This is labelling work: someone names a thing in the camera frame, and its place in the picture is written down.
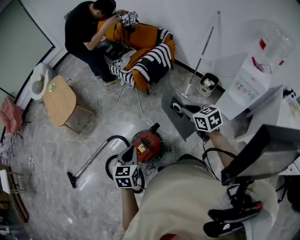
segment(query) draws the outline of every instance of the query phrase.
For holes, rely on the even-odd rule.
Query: marble floor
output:
[[[103,94],[112,94],[120,84],[106,87],[103,82],[95,81],[90,68],[72,55],[67,56],[56,69],[68,82],[77,95],[78,102],[96,112],[96,116],[76,110],[68,121],[79,131],[51,126],[45,106],[41,102],[32,102],[26,119],[31,121],[23,127],[24,140],[17,139],[14,146],[15,157],[11,160],[14,171],[32,173],[32,188],[36,193],[22,194],[24,205],[30,220],[26,225],[33,240],[111,240],[121,224],[120,192],[105,173],[106,160],[125,148],[120,141],[113,141],[100,153],[91,167],[81,176],[78,187],[73,189],[67,172],[76,173],[91,157],[97,148],[110,136],[122,135],[130,140],[135,133],[148,129],[151,123],[142,116],[136,92],[124,89],[115,107],[101,111],[97,98]],[[141,107],[144,114],[170,133],[175,158],[184,153],[200,157],[203,153],[202,141],[193,134],[187,141],[182,140],[161,108],[166,81],[184,91],[191,73],[174,65],[174,70],[151,86],[150,95],[140,92]],[[114,104],[118,94],[98,100],[101,108]],[[215,90],[208,98],[199,97],[196,88],[191,88],[190,100],[194,103],[216,103],[221,93]],[[247,130],[249,120],[245,114],[232,121],[224,119],[221,132],[232,141]],[[168,135],[159,130],[166,141]],[[241,150],[242,143],[234,144]],[[172,162],[171,154],[164,161]],[[210,157],[213,168],[219,172],[220,161]],[[151,176],[146,176],[146,183]],[[143,194],[137,195],[138,202]],[[269,239],[292,239],[298,231],[300,216],[291,210],[289,202],[281,204],[280,217],[275,223]]]

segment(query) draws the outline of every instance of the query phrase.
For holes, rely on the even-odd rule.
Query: pink cloth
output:
[[[23,123],[21,108],[16,106],[9,97],[5,97],[0,117],[6,128],[6,133],[17,133]]]

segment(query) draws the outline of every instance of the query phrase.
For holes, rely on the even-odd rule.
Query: man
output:
[[[208,133],[216,148],[236,150],[218,131]],[[232,158],[218,152],[227,167]],[[202,164],[185,155],[167,166],[150,181],[140,209],[132,189],[122,189],[123,229],[114,240],[208,240],[203,225],[211,222],[210,209],[231,208],[226,187],[214,179]],[[267,237],[278,211],[275,189],[260,180],[248,187],[248,194],[263,203],[262,211],[245,222],[246,232],[239,232],[219,239],[263,240]]]
[[[105,85],[116,83],[105,62],[103,53],[97,45],[105,36],[106,30],[119,21],[124,10],[113,12],[116,8],[114,0],[87,1],[79,4],[69,14],[65,26],[65,46],[69,53],[85,61],[97,79],[102,78]],[[106,20],[97,32],[98,22]]]

